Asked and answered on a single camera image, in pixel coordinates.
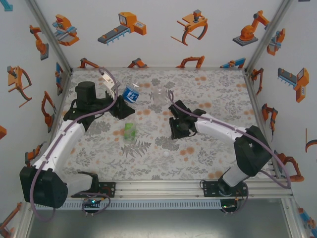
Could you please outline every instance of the gray floor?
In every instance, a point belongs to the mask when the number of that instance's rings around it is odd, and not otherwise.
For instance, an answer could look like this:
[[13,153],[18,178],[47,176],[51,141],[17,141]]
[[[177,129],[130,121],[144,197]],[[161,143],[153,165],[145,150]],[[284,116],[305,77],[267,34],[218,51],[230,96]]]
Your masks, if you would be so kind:
[[[51,211],[41,211],[50,215]],[[85,217],[81,211],[57,211],[44,224],[34,219],[30,238],[287,238],[282,207],[276,201],[249,200],[243,211],[106,211]]]

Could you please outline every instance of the patterned table surface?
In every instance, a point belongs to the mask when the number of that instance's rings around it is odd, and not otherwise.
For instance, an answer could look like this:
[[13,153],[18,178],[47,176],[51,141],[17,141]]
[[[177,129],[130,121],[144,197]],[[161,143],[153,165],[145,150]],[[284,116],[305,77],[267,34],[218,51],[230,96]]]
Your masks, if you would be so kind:
[[[95,172],[101,180],[216,179],[235,163],[233,146],[205,134],[171,140],[168,119],[170,103],[153,103],[153,87],[159,83],[174,91],[175,101],[182,100],[192,111],[203,109],[225,122],[250,127],[256,124],[242,71],[225,70],[113,70],[125,85],[140,82],[140,96],[130,104],[136,110],[135,143],[123,141],[126,120],[105,113],[96,119],[73,148],[64,167],[64,175],[78,171]],[[75,86],[82,81],[96,85],[98,98],[106,87],[98,71],[73,73],[62,114],[76,98]]]

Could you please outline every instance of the blue bottle label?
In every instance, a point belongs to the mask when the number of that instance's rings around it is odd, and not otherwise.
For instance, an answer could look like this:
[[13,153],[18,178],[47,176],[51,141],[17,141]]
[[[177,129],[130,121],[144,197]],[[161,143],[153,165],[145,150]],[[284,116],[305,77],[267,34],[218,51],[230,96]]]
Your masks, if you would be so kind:
[[132,90],[129,87],[126,87],[124,89],[124,92],[122,94],[123,99],[128,101],[129,103],[135,103],[135,101],[138,99],[139,97],[139,93],[135,90]]

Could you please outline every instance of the floral tablecloth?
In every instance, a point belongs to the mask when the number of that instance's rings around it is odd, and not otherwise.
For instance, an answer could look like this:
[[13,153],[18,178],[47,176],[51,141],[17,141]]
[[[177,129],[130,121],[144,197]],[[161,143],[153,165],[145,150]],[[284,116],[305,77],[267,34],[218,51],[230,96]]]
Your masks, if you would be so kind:
[[[87,171],[97,173],[100,180],[216,179],[233,166],[233,147],[212,136],[197,134],[171,140],[170,103],[163,107],[153,103],[153,87],[159,83],[173,90],[175,101],[182,100],[192,111],[200,108],[238,126],[256,124],[242,71],[124,69],[113,70],[112,74],[121,82],[120,94],[125,85],[140,83],[140,96],[136,103],[130,104],[136,110],[136,141],[132,144],[123,141],[126,120],[105,113],[73,148],[63,169],[66,177]],[[97,97],[105,96],[106,87],[98,71],[76,70],[63,115],[76,98],[76,85],[82,81],[94,82]]]

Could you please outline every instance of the white wall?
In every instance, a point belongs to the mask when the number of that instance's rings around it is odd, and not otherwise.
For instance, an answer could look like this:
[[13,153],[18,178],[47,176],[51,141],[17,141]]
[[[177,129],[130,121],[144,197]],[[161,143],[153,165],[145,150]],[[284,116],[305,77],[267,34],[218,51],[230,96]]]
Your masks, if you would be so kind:
[[[41,0],[37,1],[47,22],[52,24],[55,15],[67,17],[77,28],[80,41],[72,46],[62,46],[72,67],[80,65],[80,59],[101,66],[127,67],[132,60],[141,58],[148,66],[178,66],[184,58],[205,55],[204,66],[219,67],[230,60],[253,55],[259,41],[241,47],[232,41],[241,29],[251,24],[253,14],[259,10],[271,20],[281,0],[121,0],[80,1]],[[181,39],[184,27],[176,21],[199,9],[208,18],[208,31],[199,41],[187,36],[188,46],[172,39]],[[129,11],[147,26],[147,34],[131,33],[115,40],[108,46],[97,39],[119,25],[118,14]],[[264,26],[259,24],[255,36],[263,36]]]
[[[278,110],[273,146],[279,153],[293,156],[300,167],[303,182],[293,182],[292,189],[299,206],[317,219],[317,146],[308,148],[305,152],[305,128],[308,128],[308,141],[317,139],[317,31],[316,31],[317,1],[294,1],[278,30],[286,29],[285,39],[281,49],[275,56],[263,53],[256,69],[264,69],[263,90],[258,95],[260,105],[267,103],[269,107]],[[283,68],[296,75],[305,67],[310,75],[306,86],[306,98],[296,102],[296,92],[292,86],[277,79],[277,69]],[[267,133],[270,135],[268,122]]]
[[[49,142],[51,134],[47,132],[47,125],[41,112],[41,101],[46,90],[51,96],[57,109],[62,95],[57,96],[55,84],[55,64],[58,61],[52,48],[49,49],[49,58],[40,60],[40,52],[35,46],[35,37],[30,33],[29,25],[38,27],[38,24],[27,7],[25,1],[10,0],[12,12],[5,12],[0,8],[2,22],[0,35],[0,125],[6,128],[7,135],[0,140],[0,222],[22,200],[22,188],[19,178],[24,164],[24,153],[30,152],[43,141]],[[42,41],[47,39],[39,33]],[[32,100],[19,108],[24,102],[17,90],[8,93],[13,86],[7,84],[7,66],[20,66],[24,69],[32,82],[32,86],[25,89],[25,94]],[[47,112],[52,114],[53,109],[47,103]]]

